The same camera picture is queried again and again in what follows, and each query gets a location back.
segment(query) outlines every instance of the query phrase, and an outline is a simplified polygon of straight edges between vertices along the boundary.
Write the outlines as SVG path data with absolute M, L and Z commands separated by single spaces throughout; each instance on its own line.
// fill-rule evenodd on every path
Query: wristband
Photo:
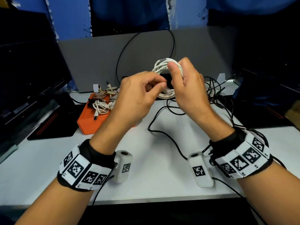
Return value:
M 214 164 L 230 178 L 244 178 L 269 167 L 273 158 L 269 148 L 250 132 L 235 132 L 218 142 L 211 142 Z
M 115 167 L 114 158 L 115 152 L 103 155 L 85 140 L 60 163 L 57 180 L 62 186 L 80 192 L 100 189 Z

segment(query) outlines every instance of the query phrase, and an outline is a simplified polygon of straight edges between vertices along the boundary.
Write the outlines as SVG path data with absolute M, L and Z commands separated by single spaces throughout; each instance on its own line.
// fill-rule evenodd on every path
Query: desk surface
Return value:
M 237 86 L 224 84 L 223 94 L 232 94 Z M 89 94 L 72 93 L 77 101 L 86 101 Z M 156 101 L 149 114 L 135 128 L 129 130 L 116 150 L 127 150 L 133 155 L 129 178 L 122 184 L 109 181 L 99 193 L 96 204 L 143 203 L 175 200 L 199 200 L 236 197 L 224 184 L 215 181 L 212 188 L 197 186 L 189 164 L 178 153 L 170 139 L 160 133 L 147 131 L 160 107 L 166 101 Z M 226 121 L 229 118 L 222 109 L 213 109 Z M 187 116 L 171 114 L 167 109 L 157 117 L 151 129 L 168 133 L 187 157 L 203 150 L 208 136 Z M 260 129 L 267 137 L 271 153 L 279 158 L 287 169 L 300 178 L 300 133 L 294 127 Z M 19 149 L 0 165 L 0 205 L 27 206 L 43 192 L 55 178 L 60 162 L 76 144 L 91 135 L 83 135 L 80 129 L 72 137 L 23 140 Z M 242 193 L 236 180 L 228 179 L 216 167 L 211 167 L 219 178 Z

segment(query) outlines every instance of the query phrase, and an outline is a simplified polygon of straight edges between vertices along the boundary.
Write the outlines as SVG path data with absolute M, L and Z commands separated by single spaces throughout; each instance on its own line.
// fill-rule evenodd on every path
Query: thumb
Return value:
M 161 82 L 157 85 L 155 85 L 149 92 L 147 92 L 147 95 L 155 101 L 156 97 L 167 87 L 167 83 Z
M 173 85 L 174 89 L 183 87 L 184 86 L 183 79 L 179 67 L 174 62 L 171 61 L 168 62 L 167 67 L 172 77 L 171 84 Z

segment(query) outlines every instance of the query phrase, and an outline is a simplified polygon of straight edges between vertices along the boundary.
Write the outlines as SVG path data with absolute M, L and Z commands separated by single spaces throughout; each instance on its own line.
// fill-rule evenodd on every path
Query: black monitor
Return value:
M 51 25 L 43 13 L 0 8 L 1 138 L 49 102 L 45 91 L 71 80 Z

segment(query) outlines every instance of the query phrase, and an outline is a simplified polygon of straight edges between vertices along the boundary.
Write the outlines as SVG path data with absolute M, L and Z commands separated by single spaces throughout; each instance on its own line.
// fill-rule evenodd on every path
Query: blue cloth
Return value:
M 207 0 L 208 9 L 239 14 L 272 14 L 296 0 Z
M 170 28 L 166 0 L 92 0 L 96 17 L 121 26 L 137 27 L 159 21 L 157 30 Z

